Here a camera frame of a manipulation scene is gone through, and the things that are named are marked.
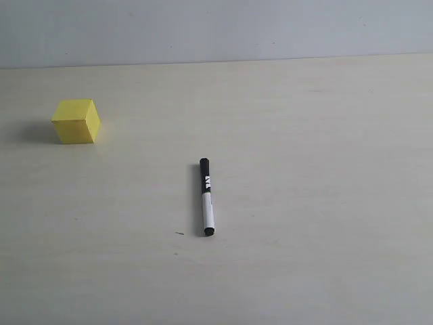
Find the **yellow cube block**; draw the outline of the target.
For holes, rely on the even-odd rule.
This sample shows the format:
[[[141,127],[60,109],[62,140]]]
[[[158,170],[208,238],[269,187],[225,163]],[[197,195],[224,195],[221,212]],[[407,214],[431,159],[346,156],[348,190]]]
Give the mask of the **yellow cube block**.
[[[94,144],[101,126],[92,99],[60,101],[51,122],[63,144]]]

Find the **black and white marker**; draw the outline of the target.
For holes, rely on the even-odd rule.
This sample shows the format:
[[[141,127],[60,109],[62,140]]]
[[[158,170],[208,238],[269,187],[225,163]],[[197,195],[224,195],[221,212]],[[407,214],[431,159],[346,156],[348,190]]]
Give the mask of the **black and white marker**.
[[[202,186],[202,212],[203,226],[205,236],[212,236],[215,232],[214,211],[212,206],[211,196],[211,177],[210,177],[210,161],[208,158],[201,158],[200,180]]]

